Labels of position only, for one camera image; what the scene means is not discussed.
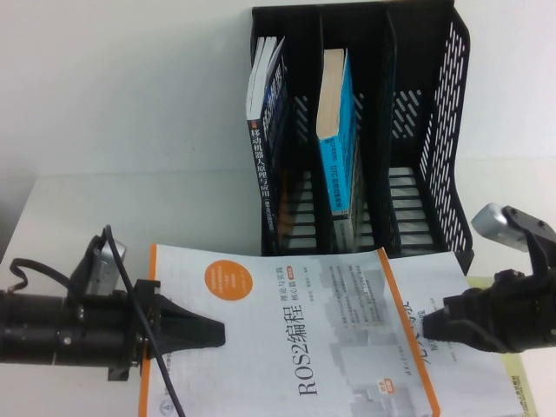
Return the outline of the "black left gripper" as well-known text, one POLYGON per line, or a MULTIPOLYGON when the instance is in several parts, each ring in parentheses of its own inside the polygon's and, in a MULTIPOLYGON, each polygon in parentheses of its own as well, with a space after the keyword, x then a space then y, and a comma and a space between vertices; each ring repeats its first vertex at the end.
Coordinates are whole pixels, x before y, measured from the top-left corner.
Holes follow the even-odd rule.
POLYGON ((161 283, 138 280, 130 292, 116 291, 123 324, 116 332, 123 335, 115 365, 109 366, 108 381, 127 381, 133 367, 142 368, 149 354, 149 333, 156 322, 156 344, 160 354, 201 348, 218 348, 225 344, 225 325, 194 314, 159 295, 161 283))

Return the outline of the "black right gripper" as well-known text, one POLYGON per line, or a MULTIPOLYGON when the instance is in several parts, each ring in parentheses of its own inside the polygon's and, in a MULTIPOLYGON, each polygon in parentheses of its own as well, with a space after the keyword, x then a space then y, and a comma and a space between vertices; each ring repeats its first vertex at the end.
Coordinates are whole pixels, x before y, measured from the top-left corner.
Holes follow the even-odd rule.
POLYGON ((489 287, 470 287, 443 304, 422 321, 426 339, 497 354, 555 346, 553 269, 541 278, 504 270, 489 287))

